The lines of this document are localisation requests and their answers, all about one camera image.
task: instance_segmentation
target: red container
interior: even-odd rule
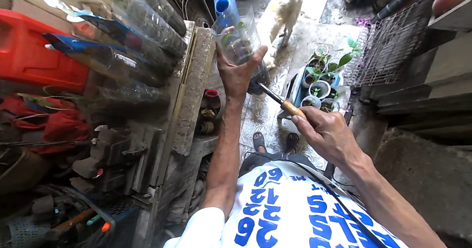
[[[89,68],[46,49],[49,42],[41,36],[45,32],[67,35],[20,13],[0,9],[0,78],[83,92]]]

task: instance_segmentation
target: black sandal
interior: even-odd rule
[[[296,148],[298,147],[298,143],[300,142],[300,137],[296,133],[290,133],[287,136],[287,150],[289,151],[291,148],[295,150],[296,153]]]
[[[258,134],[260,134],[261,136],[256,139],[255,135]],[[256,151],[259,151],[257,148],[261,146],[267,152],[267,149],[265,148],[264,135],[261,132],[255,132],[254,135],[252,135],[252,143],[254,144],[254,149],[256,149]]]

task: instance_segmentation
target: white t-shirt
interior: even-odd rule
[[[344,191],[306,168],[333,187],[343,204],[387,247],[407,247]],[[164,248],[376,248],[337,200],[310,178],[290,162],[256,167],[238,179],[226,223],[221,209],[201,209],[190,218],[182,236],[170,239]]]

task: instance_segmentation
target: white dog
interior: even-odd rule
[[[271,0],[263,15],[257,22],[257,33],[261,38],[261,44],[267,45],[268,51],[264,56],[264,62],[268,69],[275,67],[275,54],[277,48],[272,42],[285,24],[282,47],[287,46],[292,28],[295,25],[298,14],[302,8],[303,0]]]

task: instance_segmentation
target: wooden handle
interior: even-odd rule
[[[302,117],[303,119],[306,120],[306,116],[305,114],[297,107],[295,107],[292,102],[288,101],[288,100],[285,100],[284,103],[282,103],[282,105],[280,105],[280,107],[283,109],[283,110],[286,110],[287,112],[290,113],[290,115],[298,115],[300,117]]]

